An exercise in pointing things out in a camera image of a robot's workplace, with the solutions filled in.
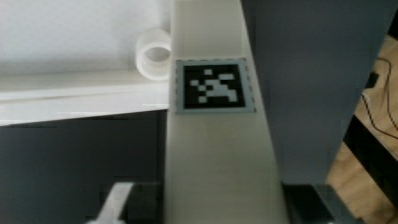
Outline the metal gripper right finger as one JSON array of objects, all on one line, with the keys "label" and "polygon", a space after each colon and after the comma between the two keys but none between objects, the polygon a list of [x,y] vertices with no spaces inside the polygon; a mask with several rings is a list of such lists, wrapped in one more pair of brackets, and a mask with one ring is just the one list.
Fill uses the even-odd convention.
[{"label": "metal gripper right finger", "polygon": [[315,185],[314,190],[331,216],[331,220],[326,224],[363,224],[362,219],[354,218],[349,213],[347,207],[331,187],[328,185]]}]

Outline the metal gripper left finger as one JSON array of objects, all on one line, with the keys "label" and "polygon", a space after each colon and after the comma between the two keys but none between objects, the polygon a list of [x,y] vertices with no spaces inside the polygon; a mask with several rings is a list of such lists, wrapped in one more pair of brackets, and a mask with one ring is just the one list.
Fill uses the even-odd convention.
[{"label": "metal gripper left finger", "polygon": [[86,224],[125,224],[120,220],[120,213],[132,186],[132,182],[118,182],[113,184],[97,217]]}]

